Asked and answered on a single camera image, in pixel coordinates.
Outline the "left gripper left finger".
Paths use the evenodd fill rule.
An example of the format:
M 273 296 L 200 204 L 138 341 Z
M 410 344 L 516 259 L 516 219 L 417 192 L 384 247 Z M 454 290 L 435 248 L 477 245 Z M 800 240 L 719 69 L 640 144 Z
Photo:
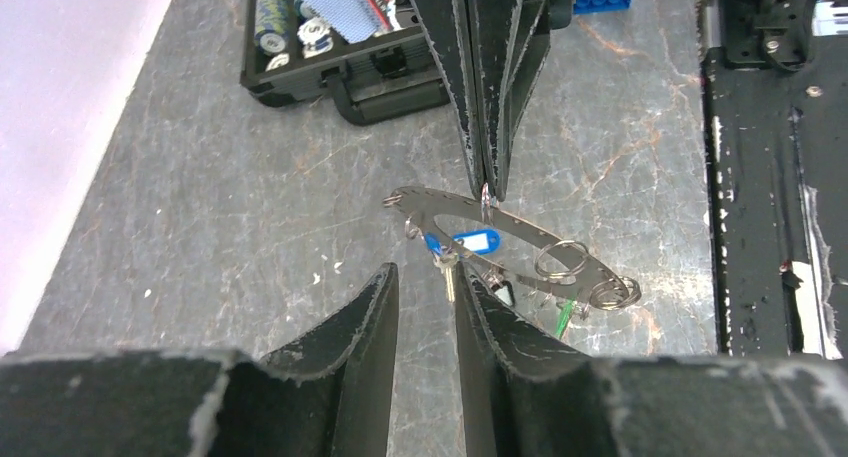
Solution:
M 1 361 L 5 456 L 382 456 L 399 273 L 253 359 L 237 349 L 111 349 Z

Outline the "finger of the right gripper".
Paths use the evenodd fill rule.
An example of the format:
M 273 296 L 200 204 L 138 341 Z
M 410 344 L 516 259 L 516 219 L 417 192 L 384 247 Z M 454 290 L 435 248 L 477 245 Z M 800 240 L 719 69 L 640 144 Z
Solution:
M 506 0 L 410 0 L 459 124 L 474 195 L 495 195 L 493 141 L 499 122 Z
M 499 201 L 505 200 L 508 189 L 515 134 L 550 48 L 548 13 L 549 0 L 506 0 L 502 11 L 506 34 L 499 41 L 506 49 L 493 141 L 493 184 Z

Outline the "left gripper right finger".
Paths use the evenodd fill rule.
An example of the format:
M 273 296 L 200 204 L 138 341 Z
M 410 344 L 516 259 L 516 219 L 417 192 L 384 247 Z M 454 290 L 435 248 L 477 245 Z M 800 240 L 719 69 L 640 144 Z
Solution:
M 454 269 L 470 456 L 843 456 L 847 367 L 789 356 L 591 357 Z

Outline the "small blue key tag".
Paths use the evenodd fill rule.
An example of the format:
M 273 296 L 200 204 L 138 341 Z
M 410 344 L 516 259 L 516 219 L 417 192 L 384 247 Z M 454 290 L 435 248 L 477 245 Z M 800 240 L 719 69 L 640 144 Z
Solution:
M 437 237 L 431 233 L 423 235 L 427 249 L 436 257 L 443 254 L 442 245 Z

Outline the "black poker chip case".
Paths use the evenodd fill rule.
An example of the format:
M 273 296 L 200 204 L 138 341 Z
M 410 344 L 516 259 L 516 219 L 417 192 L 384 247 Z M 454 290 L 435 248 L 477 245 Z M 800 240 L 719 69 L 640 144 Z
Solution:
M 449 103 L 403 0 L 247 0 L 240 83 L 272 108 L 329 97 L 367 126 Z

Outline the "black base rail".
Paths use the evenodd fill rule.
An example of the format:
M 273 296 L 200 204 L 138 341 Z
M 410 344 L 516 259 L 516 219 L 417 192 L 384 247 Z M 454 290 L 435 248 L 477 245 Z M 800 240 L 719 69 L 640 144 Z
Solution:
M 698 0 L 718 348 L 847 355 L 847 0 Z

